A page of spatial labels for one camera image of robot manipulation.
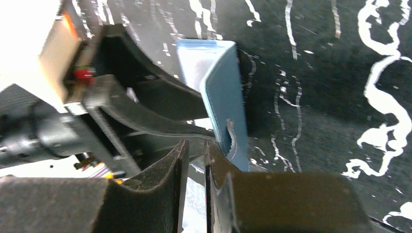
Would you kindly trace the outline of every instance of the red component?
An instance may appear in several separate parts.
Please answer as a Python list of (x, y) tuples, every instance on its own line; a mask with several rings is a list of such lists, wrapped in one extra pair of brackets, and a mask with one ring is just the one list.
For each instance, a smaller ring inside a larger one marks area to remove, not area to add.
[(81, 68), (73, 71), (74, 76), (78, 80), (85, 82), (87, 85), (90, 85), (94, 82), (93, 73), (89, 68)]

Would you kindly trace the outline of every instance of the black marble table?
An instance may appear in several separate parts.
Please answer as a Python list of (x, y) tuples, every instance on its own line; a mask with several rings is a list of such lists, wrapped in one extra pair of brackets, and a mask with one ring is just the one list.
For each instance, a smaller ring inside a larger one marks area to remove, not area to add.
[(408, 0), (77, 4), (90, 37), (99, 24), (123, 23), (176, 78), (177, 39), (237, 42), (251, 162), (345, 175), (370, 217), (412, 232)]

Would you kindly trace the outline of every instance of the orange strip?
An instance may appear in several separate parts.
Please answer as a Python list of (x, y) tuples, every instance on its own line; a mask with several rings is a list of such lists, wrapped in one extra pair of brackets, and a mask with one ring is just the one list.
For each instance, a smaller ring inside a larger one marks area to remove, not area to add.
[(64, 25), (70, 30), (71, 34), (73, 34), (75, 37), (79, 37), (69, 13), (67, 11), (64, 11), (62, 15), (63, 15)]

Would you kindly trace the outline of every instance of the marble surface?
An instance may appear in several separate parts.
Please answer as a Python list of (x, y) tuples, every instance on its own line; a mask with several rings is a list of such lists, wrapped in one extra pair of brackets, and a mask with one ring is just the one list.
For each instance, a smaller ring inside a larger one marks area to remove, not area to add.
[(73, 3), (86, 36), (122, 23), (176, 78), (176, 40), (237, 42), (251, 161), (345, 175), (370, 217), (412, 232), (408, 0)]

